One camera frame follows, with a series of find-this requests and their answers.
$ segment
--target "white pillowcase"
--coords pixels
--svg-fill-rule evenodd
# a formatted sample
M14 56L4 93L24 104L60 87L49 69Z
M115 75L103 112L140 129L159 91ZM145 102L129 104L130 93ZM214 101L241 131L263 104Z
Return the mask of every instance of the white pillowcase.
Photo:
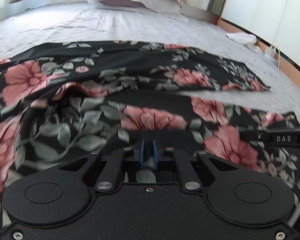
M148 9L151 9L159 14L173 18L183 22L189 22L186 17L179 13L180 4L176 0L130 0L133 2L140 2L144 4ZM96 0L87 0L88 3L95 5L97 8L102 9L119 9L124 11L151 13L152 11L146 8L128 8L128 7L111 7L103 5Z
M133 2L141 2L148 9L154 10L157 13L178 13L180 4L177 0L130 0Z

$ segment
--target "white wire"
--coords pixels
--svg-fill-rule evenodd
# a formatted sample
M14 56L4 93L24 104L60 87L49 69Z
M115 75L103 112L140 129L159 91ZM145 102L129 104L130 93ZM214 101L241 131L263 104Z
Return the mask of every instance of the white wire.
M282 13L282 17L281 17L281 20L279 22L279 25L278 25L278 29L274 35L274 39L273 41L275 41L275 39L277 38L277 35L279 33L279 29L280 29L280 26L282 24L282 21L283 21L283 17L284 17L284 13L286 11L286 8L287 8L287 4L288 4L288 0L286 0L286 3L285 3L285 6L283 8L283 13ZM287 91L287 93L289 94L289 96L293 99L293 101L295 101L295 103L298 105L299 109L300 109L300 104L295 100L295 98L291 95L291 93L289 92L289 90L287 89L287 87L285 86L285 84L283 83L282 79L281 79L281 72L280 72L280 59L281 59L281 52L280 52L280 49L278 46L274 46L277 50L278 50L278 72L279 72L279 79L280 79L280 82L281 84L283 85L283 87L285 88L285 90Z
M299 204L296 207L293 215L289 218L287 224L289 226L293 227L295 225L295 223L297 222L297 220L299 219L299 217L300 217L300 201L299 201Z
M285 90L287 91L287 93L290 95L290 97L293 99L293 101L295 101L295 103L298 105L299 109L300 109L300 104L295 100L295 98L291 95L291 93L289 92L289 90L287 89L287 87L285 86L285 84L283 83L282 79L281 79L281 71L280 71L280 60L281 60L281 52L280 49L275 46L275 48L278 50L278 73L279 73L279 80L281 82L281 84L283 85L283 87L285 88Z

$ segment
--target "black floral fabric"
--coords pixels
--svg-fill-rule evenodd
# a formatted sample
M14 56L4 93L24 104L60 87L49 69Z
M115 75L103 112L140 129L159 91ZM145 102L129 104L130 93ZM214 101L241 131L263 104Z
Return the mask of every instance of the black floral fabric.
M300 150L244 142L238 132L299 127L294 113L170 93L234 88L269 89L244 63L171 44L46 43L0 60L0 194L9 169L27 176L145 138L188 155L206 150L281 179L297 205ZM146 150L136 181L163 180L151 158Z

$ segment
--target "bed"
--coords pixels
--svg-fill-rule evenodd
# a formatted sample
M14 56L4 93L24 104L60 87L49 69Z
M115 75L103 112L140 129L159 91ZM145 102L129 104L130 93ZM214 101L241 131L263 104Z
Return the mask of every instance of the bed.
M188 18L189 23L155 13L97 9L87 3L51 5L29 10L0 22L0 59L45 42L136 40L190 45L211 54L246 63L271 90L182 92L256 109L285 113L300 109L281 84L276 66L229 40L221 28ZM300 90L283 73L282 81L300 104Z

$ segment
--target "metal screw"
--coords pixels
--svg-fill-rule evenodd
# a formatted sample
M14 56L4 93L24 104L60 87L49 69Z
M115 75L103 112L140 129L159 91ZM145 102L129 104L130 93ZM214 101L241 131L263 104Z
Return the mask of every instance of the metal screw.
M22 233L20 233L20 232L14 232L13 234L12 234L12 236L13 236L13 238L15 239L15 240L22 240L23 239L23 234Z
M286 234L284 232L279 232L275 236L275 240L284 240L286 238Z
M200 184L198 182L190 181L185 184L186 189L198 189Z
M146 192L153 192L154 191L154 188L153 187L147 187L146 188Z
M112 188L112 183L109 181L102 181L97 184L99 189L110 189Z

